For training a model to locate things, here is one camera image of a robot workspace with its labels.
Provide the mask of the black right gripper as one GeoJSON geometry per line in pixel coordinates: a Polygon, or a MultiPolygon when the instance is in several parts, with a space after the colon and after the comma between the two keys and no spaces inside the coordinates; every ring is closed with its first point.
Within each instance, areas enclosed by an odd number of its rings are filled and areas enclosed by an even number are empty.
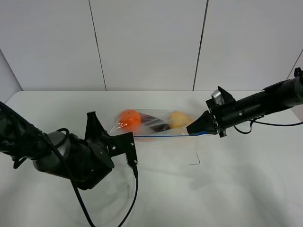
{"type": "MultiPolygon", "coordinates": [[[[228,128],[228,121],[224,110],[228,102],[229,100],[225,99],[221,99],[219,103],[214,99],[206,101],[209,111],[213,116],[217,132],[221,138],[226,136],[226,129],[228,128]]],[[[187,126],[187,132],[190,136],[203,134],[214,135],[214,125],[211,123],[211,115],[209,111],[204,111],[197,120],[187,126]]]]}

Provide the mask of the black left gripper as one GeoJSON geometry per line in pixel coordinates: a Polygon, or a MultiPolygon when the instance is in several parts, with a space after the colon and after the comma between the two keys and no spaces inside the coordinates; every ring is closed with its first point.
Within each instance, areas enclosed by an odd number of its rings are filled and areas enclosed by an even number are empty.
{"type": "Polygon", "coordinates": [[[88,142],[109,142],[96,112],[87,113],[85,140],[71,134],[71,172],[81,190],[94,188],[115,167],[104,144],[88,142]]]}

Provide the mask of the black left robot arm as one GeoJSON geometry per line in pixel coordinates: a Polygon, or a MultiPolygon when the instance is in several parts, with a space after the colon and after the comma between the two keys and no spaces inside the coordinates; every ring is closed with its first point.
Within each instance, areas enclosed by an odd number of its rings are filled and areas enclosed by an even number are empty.
{"type": "Polygon", "coordinates": [[[109,135],[95,112],[87,113],[85,137],[80,139],[66,128],[43,133],[1,104],[0,150],[12,157],[14,169],[30,159],[36,170],[69,179],[81,190],[92,189],[103,180],[115,167],[112,158],[122,154],[138,175],[133,134],[109,135]]]}

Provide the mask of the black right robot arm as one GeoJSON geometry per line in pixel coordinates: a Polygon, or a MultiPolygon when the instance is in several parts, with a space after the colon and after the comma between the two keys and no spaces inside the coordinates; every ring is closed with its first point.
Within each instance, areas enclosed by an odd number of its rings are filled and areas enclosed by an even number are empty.
{"type": "Polygon", "coordinates": [[[294,70],[294,78],[273,84],[261,92],[236,100],[218,87],[206,101],[208,110],[187,126],[191,136],[212,134],[226,136],[226,129],[243,122],[251,124],[258,119],[290,109],[303,103],[303,71],[294,70]]]}

